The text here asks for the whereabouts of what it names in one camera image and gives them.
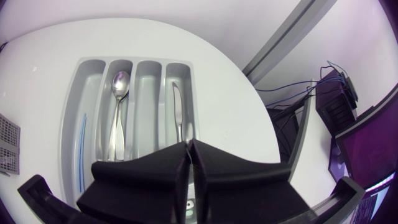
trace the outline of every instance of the tray compartment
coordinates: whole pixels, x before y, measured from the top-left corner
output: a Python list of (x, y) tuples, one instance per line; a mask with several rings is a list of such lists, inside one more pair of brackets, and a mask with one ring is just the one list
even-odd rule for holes
[(165, 77), (165, 139), (166, 146), (177, 143), (177, 128), (174, 116), (174, 90), (175, 83), (182, 97), (182, 139), (191, 140), (196, 136), (194, 99), (192, 94), (191, 70), (183, 63), (170, 63), (166, 66)]
[(91, 129), (95, 113), (95, 99), (100, 89), (106, 63), (103, 60), (80, 60), (69, 85), (60, 130), (60, 171), (65, 200), (75, 205), (78, 190), (79, 140), (83, 116), (86, 114), (83, 158), (90, 158)]
[(141, 61), (137, 64), (131, 90), (134, 98), (130, 100), (128, 114), (125, 158), (136, 159), (159, 149), (158, 107), (162, 66), (155, 61)]
[[(116, 98), (112, 92), (112, 82), (114, 76), (121, 71), (131, 75), (132, 62), (129, 60), (113, 60), (108, 67), (106, 76), (103, 78), (96, 103), (96, 123), (94, 124), (94, 149), (95, 157), (90, 161), (90, 166), (95, 161), (107, 161), (109, 137), (111, 135), (111, 127), (116, 107)], [(125, 97), (121, 105), (121, 122), (124, 133), (126, 133), (126, 116), (129, 95)]]

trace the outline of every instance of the white wall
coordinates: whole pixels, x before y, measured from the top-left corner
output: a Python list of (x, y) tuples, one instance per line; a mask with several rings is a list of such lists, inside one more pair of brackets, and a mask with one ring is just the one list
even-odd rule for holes
[[(256, 88), (272, 89), (311, 78), (319, 80), (319, 69), (327, 65), (326, 60), (343, 67), (351, 77), (359, 96), (358, 114), (377, 104), (395, 86), (398, 45), (378, 0), (337, 1)], [(305, 84), (297, 85), (260, 93), (260, 96), (268, 104), (303, 91), (305, 87)]]
[(8, 0), (0, 43), (39, 28), (102, 17), (166, 22), (207, 40), (243, 69), (299, 0)]

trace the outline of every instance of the cable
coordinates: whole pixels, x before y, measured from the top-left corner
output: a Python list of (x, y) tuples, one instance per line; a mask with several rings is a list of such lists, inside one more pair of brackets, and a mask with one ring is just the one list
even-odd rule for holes
[(273, 89), (273, 90), (258, 90), (258, 89), (256, 89), (257, 91), (276, 91), (276, 90), (280, 90), (280, 89), (282, 89), (282, 88), (286, 88), (286, 87), (289, 87), (289, 86), (292, 86), (292, 85), (297, 85), (297, 84), (301, 84), (301, 83), (313, 83), (313, 82), (318, 82), (318, 81), (302, 81), (302, 82), (297, 82), (297, 83), (292, 83), (292, 84), (289, 84), (289, 85), (286, 85), (286, 86), (282, 86), (282, 87), (279, 87), (279, 88), (276, 88), (276, 89)]
[(0, 46), (0, 53), (1, 53), (1, 51), (3, 50), (3, 48), (4, 48), (7, 44), (8, 44), (8, 42), (5, 42), (5, 43), (3, 43), (3, 44)]
[(333, 66), (326, 66), (326, 67), (321, 67), (321, 69), (320, 69), (320, 71), (319, 71), (319, 76), (321, 77), (321, 80), (322, 80), (322, 69), (323, 68), (333, 68), (334, 70), (336, 70)]
[(278, 138), (278, 136), (276, 136), (276, 139), (280, 142), (280, 145), (285, 149), (285, 153), (284, 154), (287, 157), (290, 157), (290, 154), (287, 152), (287, 149), (286, 149), (285, 145), (283, 145), (282, 141)]
[(289, 106), (289, 107), (286, 108), (286, 109), (284, 109), (284, 110), (281, 110), (279, 113), (275, 114), (271, 119), (276, 118), (276, 116), (280, 115), (283, 111), (285, 111), (285, 110), (287, 110), (287, 109), (293, 107), (294, 105), (300, 103), (301, 101), (304, 101), (304, 100), (306, 100), (306, 99), (308, 99), (308, 98), (310, 98), (310, 97), (313, 97), (313, 96), (320, 96), (320, 95), (323, 95), (323, 94), (331, 93), (331, 92), (336, 91), (336, 90), (343, 90), (343, 89), (342, 89), (342, 88), (339, 88), (339, 87), (336, 87), (336, 88), (334, 88), (334, 89), (332, 89), (332, 90), (330, 90), (330, 91), (328, 91), (328, 92), (324, 92), (324, 93), (319, 93), (319, 94), (314, 94), (314, 95), (309, 95), (309, 94), (307, 94), (307, 95), (305, 95), (301, 100), (298, 100), (298, 101), (296, 101), (295, 103), (292, 103), (291, 105), (283, 105), (283, 106)]
[[(278, 129), (280, 129), (279, 126), (278, 126), (278, 124), (274, 123), (274, 125), (275, 125)], [(285, 133), (284, 133), (283, 131), (282, 131), (282, 135), (283, 135), (283, 137), (284, 137), (285, 140), (286, 140), (287, 146), (289, 147), (289, 153), (292, 153), (292, 146), (290, 145), (289, 140), (287, 140), (287, 137), (286, 137), (286, 135), (285, 135)]]
[(275, 107), (278, 107), (278, 106), (290, 106), (290, 105), (276, 105), (276, 106), (273, 106), (271, 109), (275, 109)]
[(297, 112), (297, 113), (295, 113), (295, 114), (292, 114), (292, 115), (285, 121), (285, 123), (282, 125), (282, 127), (279, 129), (278, 133), (280, 132), (280, 130), (282, 130), (282, 129), (286, 126), (286, 124), (289, 122), (290, 119), (292, 119), (294, 116), (296, 116), (297, 114), (299, 114), (299, 113), (301, 113), (301, 112), (303, 112), (303, 110), (301, 110), (301, 111), (299, 111), (299, 112)]
[(335, 64), (335, 63), (333, 63), (333, 62), (331, 62), (331, 61), (329, 61), (329, 60), (327, 60), (327, 62), (328, 62), (328, 64), (329, 64), (330, 66), (332, 66), (336, 71), (337, 71), (337, 69), (334, 67), (334, 65), (337, 66), (338, 68), (340, 68), (340, 69), (345, 73), (346, 77), (348, 77), (348, 73), (346, 72), (346, 70), (344, 70), (344, 69), (341, 68), (339, 65), (337, 65), (337, 64)]
[(297, 93), (297, 94), (294, 95), (294, 96), (288, 97), (288, 98), (286, 98), (286, 99), (283, 99), (283, 100), (279, 100), (279, 101), (270, 103), (270, 104), (266, 105), (266, 107), (267, 107), (267, 106), (274, 105), (274, 104), (277, 104), (277, 103), (280, 103), (280, 102), (283, 102), (283, 101), (286, 101), (286, 100), (290, 100), (290, 99), (295, 98), (296, 96), (299, 96), (299, 95), (301, 95), (301, 94), (303, 94), (303, 93), (306, 93), (306, 92), (310, 93), (310, 92), (311, 92), (313, 89), (315, 89), (317, 86), (322, 85), (322, 84), (324, 84), (324, 83), (326, 83), (326, 82), (332, 82), (332, 80), (335, 80), (335, 81), (343, 82), (343, 83), (344, 83), (344, 81), (343, 81), (343, 79), (342, 79), (341, 77), (331, 77), (331, 78), (329, 78), (329, 79), (327, 79), (327, 80), (325, 80), (325, 81), (319, 82), (319, 83), (316, 84), (315, 86), (311, 87), (309, 90), (305, 90), (305, 91), (302, 91), (302, 92), (300, 92), (300, 93)]
[(286, 87), (289, 87), (289, 86), (292, 86), (292, 85), (297, 85), (297, 84), (301, 84), (301, 83), (319, 83), (319, 82), (324, 82), (324, 81), (326, 81), (326, 80), (320, 80), (320, 81), (302, 81), (302, 82), (296, 82), (296, 83), (292, 83), (292, 84), (289, 84), (289, 85), (285, 85), (285, 86), (282, 86), (282, 87), (279, 87), (279, 88), (276, 88), (276, 89), (273, 89), (273, 90), (259, 90), (259, 89), (256, 89), (257, 91), (262, 91), (262, 92), (268, 92), (268, 91), (276, 91), (276, 90), (280, 90), (280, 89), (283, 89), (283, 88), (286, 88)]

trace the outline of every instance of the gray metal frame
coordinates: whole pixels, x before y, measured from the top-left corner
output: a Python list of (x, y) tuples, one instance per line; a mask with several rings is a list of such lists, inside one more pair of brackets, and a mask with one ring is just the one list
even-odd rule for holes
[(289, 182), (292, 180), (292, 177), (294, 175), (294, 170), (296, 169), (297, 163), (300, 158), (301, 150), (303, 148), (305, 133), (307, 132), (308, 119), (310, 117), (311, 107), (312, 107), (311, 98), (307, 98), (304, 103), (303, 114), (302, 114), (302, 117), (300, 120), (300, 126), (298, 128), (298, 133), (297, 133), (296, 140), (294, 142), (293, 150), (290, 155), (289, 161), (287, 162), (290, 167), (290, 170), (291, 170), (290, 176), (288, 179)]
[(274, 35), (243, 69), (255, 85), (322, 19), (337, 0), (301, 0)]

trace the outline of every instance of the blue plastic strip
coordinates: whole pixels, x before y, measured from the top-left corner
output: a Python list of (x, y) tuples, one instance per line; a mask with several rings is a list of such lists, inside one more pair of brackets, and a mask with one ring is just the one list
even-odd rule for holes
[(85, 191), (85, 181), (83, 175), (83, 148), (85, 144), (86, 114), (83, 115), (79, 138), (79, 155), (78, 155), (78, 190), (80, 193)]

